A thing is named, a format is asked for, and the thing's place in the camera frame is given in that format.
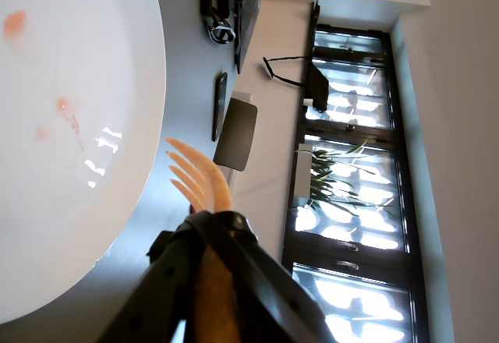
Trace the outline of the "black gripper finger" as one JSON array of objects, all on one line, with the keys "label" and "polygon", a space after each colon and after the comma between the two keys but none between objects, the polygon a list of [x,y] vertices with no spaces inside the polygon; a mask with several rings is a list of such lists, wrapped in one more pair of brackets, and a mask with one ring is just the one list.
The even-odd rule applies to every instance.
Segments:
[{"label": "black gripper finger", "polygon": [[244,342],[334,342],[317,302],[233,211],[208,214],[207,243],[235,280]]},{"label": "black gripper finger", "polygon": [[198,342],[194,328],[194,286],[205,240],[188,216],[174,232],[162,231],[149,248],[150,265],[99,342],[171,342],[185,322],[184,342]]}]

